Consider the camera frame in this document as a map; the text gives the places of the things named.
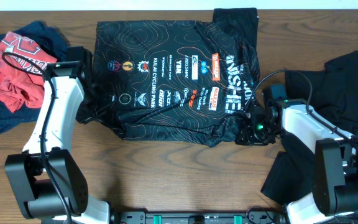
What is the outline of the black printed cycling jersey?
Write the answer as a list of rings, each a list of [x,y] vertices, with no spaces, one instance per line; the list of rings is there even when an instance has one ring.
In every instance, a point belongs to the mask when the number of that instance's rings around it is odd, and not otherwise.
[[[215,9],[210,22],[102,21],[92,100],[76,119],[124,140],[233,142],[259,81],[254,8]]]

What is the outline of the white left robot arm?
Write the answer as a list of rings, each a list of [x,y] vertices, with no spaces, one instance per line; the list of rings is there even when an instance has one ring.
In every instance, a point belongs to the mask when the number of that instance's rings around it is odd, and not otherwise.
[[[91,81],[92,54],[69,47],[64,62],[43,69],[44,100],[34,131],[20,154],[4,168],[19,210],[42,223],[111,222],[110,206],[88,192],[87,181],[71,155],[78,108]]]

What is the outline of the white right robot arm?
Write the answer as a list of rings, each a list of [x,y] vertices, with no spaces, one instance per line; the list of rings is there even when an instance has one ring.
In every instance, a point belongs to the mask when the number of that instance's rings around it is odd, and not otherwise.
[[[276,222],[358,221],[358,136],[335,127],[305,100],[288,99],[282,84],[262,94],[265,106],[250,105],[250,118],[236,144],[266,146],[289,134],[314,156],[310,193],[288,203]]]

